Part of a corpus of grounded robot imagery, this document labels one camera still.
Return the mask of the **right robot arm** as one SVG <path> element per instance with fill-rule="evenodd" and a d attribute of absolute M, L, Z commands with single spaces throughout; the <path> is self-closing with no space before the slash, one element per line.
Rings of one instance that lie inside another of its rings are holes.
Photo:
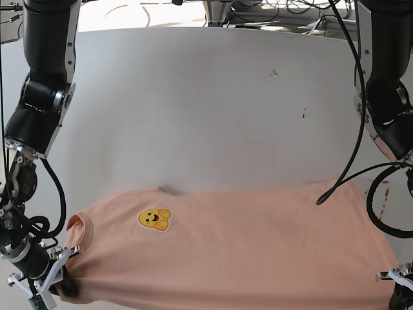
<path fill-rule="evenodd" d="M 56 261 L 44 239 L 55 239 L 66 220 L 66 200 L 57 176 L 60 217 L 55 228 L 44 216 L 25 216 L 25 205 L 37 189 L 36 160 L 51 171 L 47 157 L 74 96 L 75 40 L 79 1 L 25 1 L 23 48 L 29 73 L 18 104 L 1 124 L 3 182 L 1 183 L 1 254 L 18 268 L 37 293 Z"/>

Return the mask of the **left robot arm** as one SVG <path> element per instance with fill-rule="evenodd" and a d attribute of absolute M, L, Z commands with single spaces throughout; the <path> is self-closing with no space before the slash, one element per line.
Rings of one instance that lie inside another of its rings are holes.
<path fill-rule="evenodd" d="M 367 194 L 367 212 L 382 232 L 411 239 L 412 231 L 382 223 L 373 211 L 378 185 L 407 168 L 412 189 L 412 103 L 402 82 L 412 50 L 412 1 L 356 1 L 358 57 L 362 76 L 355 79 L 357 99 L 366 108 L 367 130 L 391 166 L 373 181 Z"/>

